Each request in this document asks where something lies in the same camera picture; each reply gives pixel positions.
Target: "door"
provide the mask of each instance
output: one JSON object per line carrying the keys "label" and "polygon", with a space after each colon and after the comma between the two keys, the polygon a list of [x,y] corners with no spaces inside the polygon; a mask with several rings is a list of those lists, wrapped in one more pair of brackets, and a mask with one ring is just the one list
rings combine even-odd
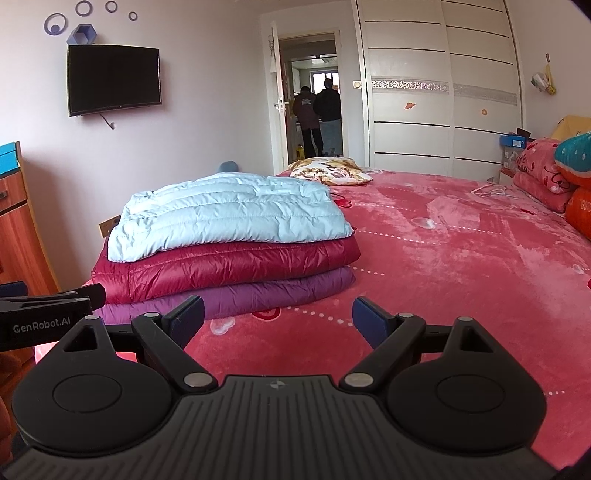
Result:
{"label": "door", "polygon": [[281,158],[276,161],[276,164],[282,165],[282,171],[287,169],[289,165],[289,157],[287,151],[287,123],[285,121],[285,96],[283,94],[283,74],[282,74],[282,67],[281,67],[281,55],[279,52],[279,35],[277,34],[277,24],[275,22],[271,23],[271,29],[273,30],[273,48],[274,48],[274,70],[275,70],[275,77],[277,79],[277,103],[275,103],[275,108],[279,114],[279,134],[277,138],[280,142],[279,144],[279,154]]}

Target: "television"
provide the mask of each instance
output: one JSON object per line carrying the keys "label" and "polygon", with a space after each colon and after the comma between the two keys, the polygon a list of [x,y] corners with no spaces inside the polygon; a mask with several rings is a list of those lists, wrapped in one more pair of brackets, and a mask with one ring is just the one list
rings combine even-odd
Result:
{"label": "television", "polygon": [[70,116],[162,104],[157,48],[70,45],[67,62]]}

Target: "screw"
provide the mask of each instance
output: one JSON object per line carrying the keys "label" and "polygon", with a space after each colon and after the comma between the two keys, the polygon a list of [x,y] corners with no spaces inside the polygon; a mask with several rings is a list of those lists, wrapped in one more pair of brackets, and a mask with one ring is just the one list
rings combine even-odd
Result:
{"label": "screw", "polygon": [[183,379],[189,387],[207,387],[213,382],[213,377],[210,374],[204,372],[193,372],[188,374]]}
{"label": "screw", "polygon": [[353,388],[365,388],[374,383],[374,378],[369,374],[355,372],[345,377],[345,383]]}

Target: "pillow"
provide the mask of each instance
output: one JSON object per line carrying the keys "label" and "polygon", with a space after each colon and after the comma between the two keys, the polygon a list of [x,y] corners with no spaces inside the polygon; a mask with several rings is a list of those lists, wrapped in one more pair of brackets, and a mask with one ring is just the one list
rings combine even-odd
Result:
{"label": "pillow", "polygon": [[567,115],[558,122],[556,130],[552,132],[552,138],[558,138],[560,141],[563,141],[589,131],[591,131],[591,118]]}
{"label": "pillow", "polygon": [[554,161],[554,151],[559,143],[559,140],[551,138],[534,140],[515,161],[518,169],[531,175],[552,193],[570,192],[576,188],[564,179]]}
{"label": "pillow", "polygon": [[591,191],[579,188],[566,206],[566,221],[591,240]]}
{"label": "pillow", "polygon": [[350,158],[307,158],[292,163],[290,170],[290,177],[319,181],[329,186],[362,185],[373,180]]}
{"label": "pillow", "polygon": [[591,132],[562,142],[554,158],[567,181],[591,190]]}
{"label": "pillow", "polygon": [[515,174],[513,177],[513,184],[520,189],[525,190],[550,210],[557,213],[564,213],[566,204],[573,194],[572,192],[564,192],[560,194],[549,192],[539,181],[522,171]]}

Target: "teal pillow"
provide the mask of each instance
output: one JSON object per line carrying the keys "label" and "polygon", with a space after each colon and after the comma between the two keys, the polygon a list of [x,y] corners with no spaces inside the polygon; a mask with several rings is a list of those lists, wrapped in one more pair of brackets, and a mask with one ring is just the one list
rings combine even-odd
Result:
{"label": "teal pillow", "polygon": [[591,132],[563,141],[554,159],[566,180],[591,188]]}

